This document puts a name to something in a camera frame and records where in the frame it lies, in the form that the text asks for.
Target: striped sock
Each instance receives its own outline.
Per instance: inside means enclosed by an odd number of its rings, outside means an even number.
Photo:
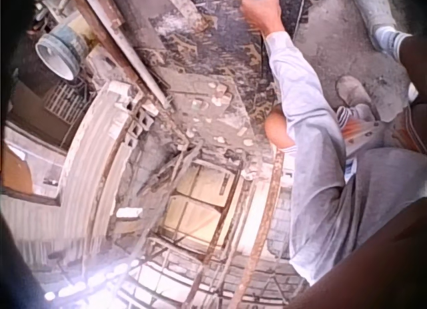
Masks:
[[[381,50],[400,63],[400,46],[411,34],[397,31],[394,27],[379,27],[374,34]]]

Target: man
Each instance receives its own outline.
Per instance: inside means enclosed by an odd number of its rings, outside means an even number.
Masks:
[[[419,92],[392,123],[372,121],[375,110],[369,102],[365,105],[372,115],[366,107],[356,109],[363,104],[359,100],[365,98],[364,91],[349,77],[338,89],[355,107],[341,109],[338,121],[318,76],[286,33],[279,1],[242,0],[247,20],[266,40],[282,94],[286,120],[275,110],[266,133],[280,149],[293,141],[298,147],[290,263],[311,285],[404,208],[427,196],[427,41],[396,30],[388,0],[355,2],[374,47],[402,63]],[[349,120],[371,123],[374,129],[366,133],[372,141],[360,142],[351,153],[357,168],[346,183],[346,145],[340,126],[345,131]]]

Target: concrete floor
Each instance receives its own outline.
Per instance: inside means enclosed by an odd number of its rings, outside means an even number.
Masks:
[[[399,26],[405,27],[403,16],[396,11],[402,0],[391,1]],[[364,84],[383,121],[390,121],[406,106],[409,79],[405,69],[374,50],[352,0],[321,0],[310,9],[308,23],[300,26],[294,41],[316,70],[333,108],[343,104],[335,84],[347,74]]]

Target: white cloth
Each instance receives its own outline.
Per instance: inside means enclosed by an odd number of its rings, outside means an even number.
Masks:
[[[391,147],[357,156],[346,184],[346,147],[316,72],[286,32],[266,38],[280,85],[288,135],[295,141],[290,263],[310,284],[407,205],[427,196],[427,157]]]

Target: shoe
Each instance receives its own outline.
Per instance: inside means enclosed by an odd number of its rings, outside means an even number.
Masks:
[[[389,0],[354,0],[354,2],[362,14],[372,45],[377,51],[383,51],[375,37],[376,30],[385,26],[396,28]]]
[[[336,91],[338,96],[344,101],[347,107],[355,108],[361,104],[365,105],[364,111],[369,111],[369,115],[372,113],[372,117],[375,120],[380,119],[378,110],[372,103],[371,97],[365,90],[362,83],[351,75],[344,75],[339,78],[336,82]]]

